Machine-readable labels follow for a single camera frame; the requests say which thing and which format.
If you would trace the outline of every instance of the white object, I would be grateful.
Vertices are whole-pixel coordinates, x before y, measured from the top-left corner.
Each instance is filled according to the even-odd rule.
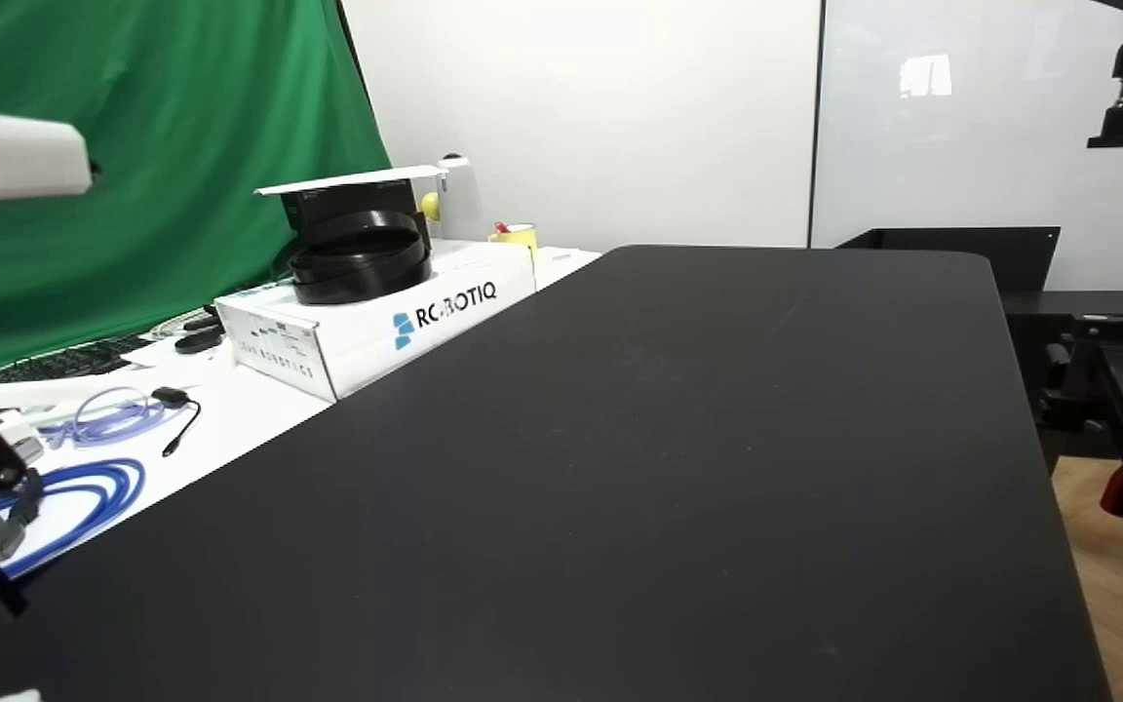
[[[804,246],[821,0],[349,0],[397,164],[459,146],[450,229]]]
[[[301,304],[294,285],[217,295],[234,358],[337,402],[529,295],[535,251],[436,241],[435,278],[363,304]]]
[[[535,289],[550,289],[557,280],[565,280],[571,273],[593,265],[600,255],[593,251],[557,251],[557,246],[541,246],[535,251]]]
[[[445,155],[436,164],[415,164],[415,168],[385,168],[385,170],[350,170],[350,176],[332,176],[332,179],[297,179],[297,183],[279,183],[279,186],[258,186],[254,196],[279,198],[279,196],[297,196],[297,190],[332,190],[332,186],[350,186],[350,183],[397,183],[397,179],[450,179],[450,170],[467,168],[459,155]]]
[[[0,118],[0,198],[90,190],[90,155],[77,130]]]
[[[3,694],[0,702],[42,702],[39,689]]]
[[[39,417],[26,415],[0,415],[0,436],[23,464],[39,464],[49,458],[49,441],[39,433]]]

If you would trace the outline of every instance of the black cable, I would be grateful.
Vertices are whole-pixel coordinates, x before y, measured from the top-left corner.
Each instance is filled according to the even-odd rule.
[[[822,183],[822,99],[827,99],[827,22],[830,22],[830,0],[822,0],[821,21],[821,64],[817,64],[817,88],[813,88],[813,170],[806,170],[806,224],[804,224],[804,251],[817,251],[821,241],[821,183]]]
[[[195,404],[195,415],[184,420],[184,430],[164,445],[164,458],[171,458],[184,441],[184,433],[203,417],[203,402],[189,397],[189,404]]]

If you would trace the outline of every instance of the blue cable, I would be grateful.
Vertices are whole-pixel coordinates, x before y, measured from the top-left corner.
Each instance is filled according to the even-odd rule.
[[[164,425],[169,404],[162,404],[162,402],[142,402],[142,397],[117,404],[117,411],[106,415],[106,417],[88,417],[88,411],[90,411],[99,397],[123,394],[123,389],[134,389],[134,386],[110,386],[110,389],[103,389],[103,394],[90,394],[69,420],[64,420],[64,425],[42,425],[42,436],[56,441],[56,445],[64,445],[64,441],[75,441],[75,445],[117,445],[117,441],[129,441],[129,436],[142,436],[142,433]]]
[[[37,553],[10,562],[3,573],[20,580],[23,573],[39,569],[42,562],[60,559],[64,550],[77,547],[93,529],[117,524],[142,494],[145,489],[145,468],[137,459],[93,459],[93,464],[69,464],[60,471],[42,477],[42,499],[51,494],[99,494],[99,508],[69,525],[64,537],[39,547]]]

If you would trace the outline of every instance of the cable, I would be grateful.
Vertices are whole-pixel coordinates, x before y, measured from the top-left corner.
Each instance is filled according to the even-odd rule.
[[[110,397],[110,394],[124,394],[134,386],[110,386],[110,389],[99,389],[90,394],[69,420],[60,420],[60,425],[42,425],[49,441],[64,445],[64,441],[75,441],[75,445],[117,445],[117,441],[129,441],[129,436],[142,436],[158,425],[169,420],[171,411],[184,411],[193,397],[184,389],[154,389],[150,397],[134,397],[124,404],[113,404],[113,411],[103,411],[99,417],[88,417],[93,402]]]
[[[195,404],[195,415],[181,425],[181,433],[164,445],[164,458],[171,458],[175,447],[181,447],[181,441],[184,441],[184,433],[203,417],[203,402],[189,402],[189,404]]]
[[[93,459],[93,464],[69,464],[69,468],[49,471],[42,499],[88,490],[88,494],[99,494],[99,508],[77,525],[60,536],[56,541],[33,550],[26,559],[10,562],[3,573],[20,580],[33,569],[49,567],[51,559],[67,553],[69,547],[88,541],[103,525],[117,524],[137,503],[142,489],[145,489],[145,468],[137,459]]]

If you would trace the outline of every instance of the white light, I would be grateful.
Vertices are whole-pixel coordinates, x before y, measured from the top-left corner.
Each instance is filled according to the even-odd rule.
[[[901,99],[951,99],[951,55],[913,55],[901,64]]]

